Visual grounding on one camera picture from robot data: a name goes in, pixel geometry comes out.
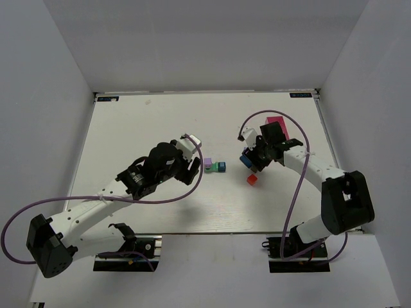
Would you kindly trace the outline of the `green ridged block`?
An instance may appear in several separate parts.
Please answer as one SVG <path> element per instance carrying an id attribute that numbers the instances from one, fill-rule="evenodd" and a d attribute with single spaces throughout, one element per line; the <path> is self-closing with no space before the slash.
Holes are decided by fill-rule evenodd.
<path id="1" fill-rule="evenodd" d="M 204 168 L 205 173 L 215 173 L 219 172 L 218 163 L 212 164 L 210 168 Z"/>

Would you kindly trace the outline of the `small dark blue cube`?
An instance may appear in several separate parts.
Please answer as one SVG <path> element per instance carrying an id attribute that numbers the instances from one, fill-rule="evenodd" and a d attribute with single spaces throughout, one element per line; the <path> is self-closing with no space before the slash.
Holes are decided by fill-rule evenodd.
<path id="1" fill-rule="evenodd" d="M 226 163 L 225 162 L 219 162 L 218 163 L 218 172 L 219 173 L 224 173 L 226 171 Z"/>

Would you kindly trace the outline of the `red cube block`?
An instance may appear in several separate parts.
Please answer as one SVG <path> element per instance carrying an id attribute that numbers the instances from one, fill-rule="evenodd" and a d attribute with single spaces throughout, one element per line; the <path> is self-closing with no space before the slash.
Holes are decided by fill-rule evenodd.
<path id="1" fill-rule="evenodd" d="M 249 185 L 255 185 L 257 180 L 258 180 L 258 177 L 254 174 L 251 174 L 250 176 L 247 177 L 247 183 Z"/>

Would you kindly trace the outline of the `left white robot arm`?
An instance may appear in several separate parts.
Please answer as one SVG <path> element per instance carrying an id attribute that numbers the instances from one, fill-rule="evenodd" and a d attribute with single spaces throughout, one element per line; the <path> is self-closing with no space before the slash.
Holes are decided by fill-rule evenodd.
<path id="1" fill-rule="evenodd" d="M 95 195 L 80 196 L 78 205 L 51 217 L 35 216 L 30 221 L 26 247 L 43 277 L 55 277 L 73 261 L 90 255 L 135 253 L 136 237 L 126 224 L 109 223 L 115 233 L 94 235 L 92 228 L 125 207 L 148 205 L 146 197 L 170 179 L 196 189 L 202 177 L 201 146 L 194 135 L 160 142 Z"/>

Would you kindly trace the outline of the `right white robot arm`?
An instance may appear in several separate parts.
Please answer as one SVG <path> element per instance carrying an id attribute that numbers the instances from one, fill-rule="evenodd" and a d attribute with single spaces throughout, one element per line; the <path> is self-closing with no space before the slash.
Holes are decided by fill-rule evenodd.
<path id="1" fill-rule="evenodd" d="M 320 214 L 290 231 L 295 244 L 311 244 L 331 235 L 370 223 L 375 218 L 364 175 L 333 167 L 311 154 L 297 139 L 287 139 L 281 125 L 261 126 L 257 133 L 244 128 L 240 139 L 247 147 L 240 160 L 253 172 L 261 172 L 271 162 L 291 169 L 309 181 L 321 193 Z"/>

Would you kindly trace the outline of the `pink plastic box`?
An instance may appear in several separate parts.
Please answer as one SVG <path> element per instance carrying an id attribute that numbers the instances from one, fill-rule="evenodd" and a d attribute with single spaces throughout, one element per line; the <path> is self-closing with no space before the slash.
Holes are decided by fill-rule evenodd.
<path id="1" fill-rule="evenodd" d="M 286 123 L 284 121 L 283 116 L 270 116 L 270 117 L 267 117 L 265 120 L 265 124 L 270 124 L 270 123 L 275 123 L 275 122 L 278 122 L 278 124 L 281 127 L 282 132 L 284 133 L 286 139 L 288 140 L 290 137 L 289 137 L 288 130 L 287 130 Z"/>

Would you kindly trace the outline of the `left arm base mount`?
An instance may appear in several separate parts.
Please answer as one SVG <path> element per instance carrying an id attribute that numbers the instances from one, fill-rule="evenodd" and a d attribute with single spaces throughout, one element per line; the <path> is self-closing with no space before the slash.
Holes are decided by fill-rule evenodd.
<path id="1" fill-rule="evenodd" d="M 110 224 L 121 232 L 123 244 L 116 252 L 103 252 L 94 259 L 95 272 L 154 272 L 160 261 L 162 236 L 137 235 L 125 223 Z"/>

